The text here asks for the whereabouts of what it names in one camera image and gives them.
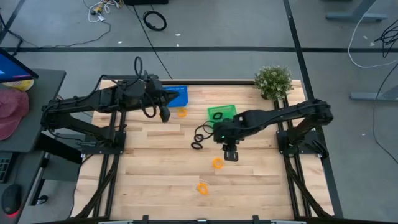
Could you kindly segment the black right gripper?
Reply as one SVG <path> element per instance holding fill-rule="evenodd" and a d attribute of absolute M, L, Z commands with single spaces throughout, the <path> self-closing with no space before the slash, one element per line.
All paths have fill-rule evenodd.
<path fill-rule="evenodd" d="M 227 144 L 234 144 L 233 151 L 238 151 L 236 143 L 245 138 L 243 127 L 240 121 L 228 120 L 215 123 L 213 125 L 213 141 L 218 144 L 224 144 L 224 152 L 229 151 Z"/>

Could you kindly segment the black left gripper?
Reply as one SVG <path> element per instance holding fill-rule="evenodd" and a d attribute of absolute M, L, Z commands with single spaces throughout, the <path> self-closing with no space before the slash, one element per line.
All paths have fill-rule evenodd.
<path fill-rule="evenodd" d="M 144 93 L 144 107 L 150 106 L 162 107 L 165 103 L 166 106 L 179 106 L 180 93 L 174 88 L 164 88 L 164 102 L 162 101 L 162 83 L 159 77 L 154 74 L 144 74 L 146 81 L 146 89 Z"/>

